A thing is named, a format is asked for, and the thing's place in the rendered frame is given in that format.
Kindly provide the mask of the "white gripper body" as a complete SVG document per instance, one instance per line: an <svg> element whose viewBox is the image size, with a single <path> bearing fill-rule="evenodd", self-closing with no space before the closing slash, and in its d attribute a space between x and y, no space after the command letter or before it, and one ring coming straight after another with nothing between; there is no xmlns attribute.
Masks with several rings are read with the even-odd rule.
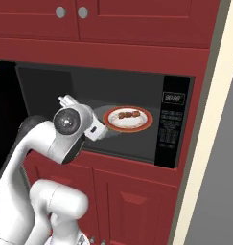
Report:
<svg viewBox="0 0 233 245"><path fill-rule="evenodd" d="M87 138L103 138L105 136L105 133L107 132L106 126L100 122L94 111L88 105L79 103L69 95L59 97L58 99L60 105L63 108L80 106L82 109L89 113L90 118L86 120L88 126L84 130L84 134Z"/></svg>

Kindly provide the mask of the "black microwave oven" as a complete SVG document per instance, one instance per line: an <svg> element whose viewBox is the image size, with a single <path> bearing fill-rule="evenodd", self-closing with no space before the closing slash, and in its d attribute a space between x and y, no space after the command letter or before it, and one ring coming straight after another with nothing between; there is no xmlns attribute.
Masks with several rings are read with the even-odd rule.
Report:
<svg viewBox="0 0 233 245"><path fill-rule="evenodd" d="M70 95L101 119L116 106L148 110L152 125L141 132L109 130L87 140L86 150L174 168L178 165L194 79L153 73L19 63L15 66L30 115L51 119L58 98Z"/></svg>

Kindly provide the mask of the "white plate with red rim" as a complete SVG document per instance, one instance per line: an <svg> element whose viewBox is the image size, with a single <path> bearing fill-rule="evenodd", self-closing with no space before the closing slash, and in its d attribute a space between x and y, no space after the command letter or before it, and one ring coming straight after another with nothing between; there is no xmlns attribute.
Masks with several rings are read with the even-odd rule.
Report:
<svg viewBox="0 0 233 245"><path fill-rule="evenodd" d="M140 116L136 118L123 118L119 119L118 115L120 112L132 112L139 111ZM116 106L112 109L107 110L103 115L103 122L105 125L118 132L134 133L146 130L152 125L153 117L151 113L141 107L136 106Z"/></svg>

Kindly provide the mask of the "black microwave door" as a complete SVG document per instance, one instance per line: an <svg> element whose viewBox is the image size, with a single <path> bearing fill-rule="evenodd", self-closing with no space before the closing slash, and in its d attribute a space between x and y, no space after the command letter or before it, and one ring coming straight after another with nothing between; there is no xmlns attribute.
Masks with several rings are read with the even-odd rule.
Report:
<svg viewBox="0 0 233 245"><path fill-rule="evenodd" d="M0 177L27 110L15 71L16 64L0 61Z"/></svg>

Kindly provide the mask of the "red cupboard door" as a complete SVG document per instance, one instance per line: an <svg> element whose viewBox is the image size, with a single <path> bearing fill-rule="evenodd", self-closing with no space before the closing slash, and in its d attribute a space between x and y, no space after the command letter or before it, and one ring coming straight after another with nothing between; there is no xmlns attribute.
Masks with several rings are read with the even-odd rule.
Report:
<svg viewBox="0 0 233 245"><path fill-rule="evenodd" d="M168 245L177 188L94 170L99 234L106 245Z"/></svg>
<svg viewBox="0 0 233 245"><path fill-rule="evenodd" d="M0 37L78 40L75 0L0 0Z"/></svg>
<svg viewBox="0 0 233 245"><path fill-rule="evenodd" d="M48 179L78 189L87 195L89 208L78 223L88 238L94 238L92 245L98 245L99 231L92 168L81 161L81 156L69 164L60 165L32 151L24 161L24 168L31 184L38 179Z"/></svg>
<svg viewBox="0 0 233 245"><path fill-rule="evenodd" d="M207 48L220 0L77 0L80 38L106 43Z"/></svg>

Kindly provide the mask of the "brown kebab skewer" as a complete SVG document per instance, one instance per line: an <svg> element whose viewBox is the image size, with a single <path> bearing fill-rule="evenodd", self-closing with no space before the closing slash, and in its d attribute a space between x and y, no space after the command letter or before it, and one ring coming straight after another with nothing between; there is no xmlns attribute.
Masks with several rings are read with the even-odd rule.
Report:
<svg viewBox="0 0 233 245"><path fill-rule="evenodd" d="M136 118L139 117L141 114L139 111L132 111L132 112L120 112L118 115L119 119L123 119L123 118Z"/></svg>

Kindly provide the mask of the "red tall cupboard frame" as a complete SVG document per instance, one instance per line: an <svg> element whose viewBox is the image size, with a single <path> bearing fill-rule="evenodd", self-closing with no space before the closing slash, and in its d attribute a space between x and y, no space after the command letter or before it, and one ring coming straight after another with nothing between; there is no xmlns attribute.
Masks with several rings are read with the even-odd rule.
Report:
<svg viewBox="0 0 233 245"><path fill-rule="evenodd" d="M0 61L14 62L16 65L25 63L82 67L193 78L194 85L176 167L161 167L153 163L93 152L84 147L79 155L81 161L92 168L93 181L94 170L98 169L176 187L176 207L205 73L214 45L221 39L230 2L231 0L220 0L210 46L191 48L82 40L75 0L78 40L0 37Z"/></svg>

